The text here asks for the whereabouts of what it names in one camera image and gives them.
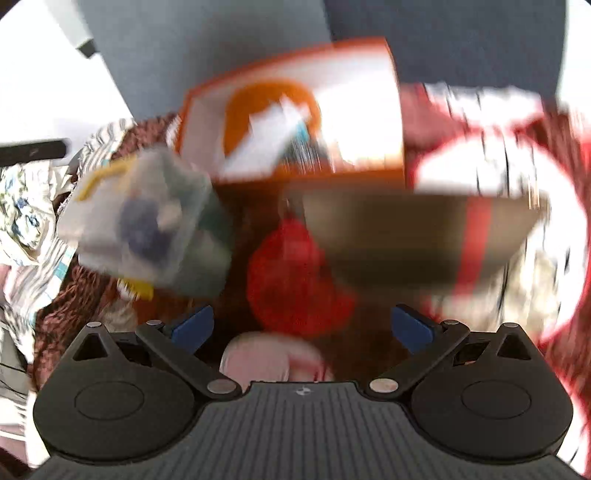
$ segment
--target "red object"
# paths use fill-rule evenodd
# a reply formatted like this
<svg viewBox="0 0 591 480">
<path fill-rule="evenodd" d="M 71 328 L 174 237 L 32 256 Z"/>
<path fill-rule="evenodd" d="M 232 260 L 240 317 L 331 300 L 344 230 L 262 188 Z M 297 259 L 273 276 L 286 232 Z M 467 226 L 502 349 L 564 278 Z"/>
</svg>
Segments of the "red object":
<svg viewBox="0 0 591 480">
<path fill-rule="evenodd" d="M 466 203 L 466 230 L 454 292 L 456 295 L 472 293 L 478 282 L 491 229 L 491 200 L 469 197 Z"/>
<path fill-rule="evenodd" d="M 307 338 L 343 327 L 355 299 L 335 286 L 325 266 L 306 227 L 295 219 L 282 221 L 248 265 L 246 296 L 261 325 Z"/>
<path fill-rule="evenodd" d="M 581 142 L 581 161 L 587 170 L 591 168 L 591 141 Z"/>
</svg>

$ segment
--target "yellow handle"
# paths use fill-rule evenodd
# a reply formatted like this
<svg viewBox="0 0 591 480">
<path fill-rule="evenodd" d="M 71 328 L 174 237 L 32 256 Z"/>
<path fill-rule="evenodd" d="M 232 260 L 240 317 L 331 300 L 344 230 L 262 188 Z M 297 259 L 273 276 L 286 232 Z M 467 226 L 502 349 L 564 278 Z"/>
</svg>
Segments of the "yellow handle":
<svg viewBox="0 0 591 480">
<path fill-rule="evenodd" d="M 154 298 L 154 287 L 148 282 L 123 278 L 127 289 L 139 299 L 152 300 Z"/>
<path fill-rule="evenodd" d="M 76 197 L 76 201 L 83 202 L 84 200 L 90 198 L 95 192 L 99 183 L 104 179 L 126 174 L 134 165 L 135 160 L 136 156 L 130 155 L 129 157 L 122 158 L 110 165 L 107 165 L 106 167 L 99 168 L 98 170 L 91 172 L 86 185 L 84 188 L 82 188 L 78 197 Z"/>
</svg>

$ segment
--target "pink object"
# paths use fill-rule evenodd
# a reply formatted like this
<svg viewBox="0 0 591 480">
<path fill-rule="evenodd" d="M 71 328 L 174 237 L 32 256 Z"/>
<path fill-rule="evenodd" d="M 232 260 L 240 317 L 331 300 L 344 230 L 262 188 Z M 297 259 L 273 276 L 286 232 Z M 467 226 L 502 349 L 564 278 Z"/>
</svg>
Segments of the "pink object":
<svg viewBox="0 0 591 480">
<path fill-rule="evenodd" d="M 253 381 L 323 382 L 333 374 L 307 342 L 270 333 L 244 333 L 226 347 L 220 372 L 246 391 Z"/>
</svg>

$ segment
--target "white wall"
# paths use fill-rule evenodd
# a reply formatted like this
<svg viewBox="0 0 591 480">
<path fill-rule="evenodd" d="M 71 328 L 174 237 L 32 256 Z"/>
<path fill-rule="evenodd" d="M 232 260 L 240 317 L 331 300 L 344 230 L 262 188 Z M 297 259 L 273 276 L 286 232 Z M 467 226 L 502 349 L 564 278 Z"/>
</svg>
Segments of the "white wall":
<svg viewBox="0 0 591 480">
<path fill-rule="evenodd" d="M 21 0 L 0 20 L 0 65 L 0 143 L 68 137 L 74 154 L 131 116 L 101 56 L 80 54 L 44 0 Z"/>
<path fill-rule="evenodd" d="M 591 5 L 585 0 L 566 2 L 564 54 L 557 99 L 591 115 Z"/>
</svg>

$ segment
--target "red plush toy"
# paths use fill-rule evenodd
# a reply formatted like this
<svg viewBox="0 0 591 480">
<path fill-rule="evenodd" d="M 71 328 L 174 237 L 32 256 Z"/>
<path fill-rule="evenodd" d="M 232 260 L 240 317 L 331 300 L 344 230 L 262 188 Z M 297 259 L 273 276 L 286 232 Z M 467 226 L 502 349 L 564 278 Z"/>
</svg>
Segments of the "red plush toy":
<svg viewBox="0 0 591 480">
<path fill-rule="evenodd" d="M 267 330 L 306 338 L 343 327 L 355 308 L 354 297 L 333 283 L 324 253 L 295 219 L 282 221 L 252 255 L 246 296 Z"/>
</svg>

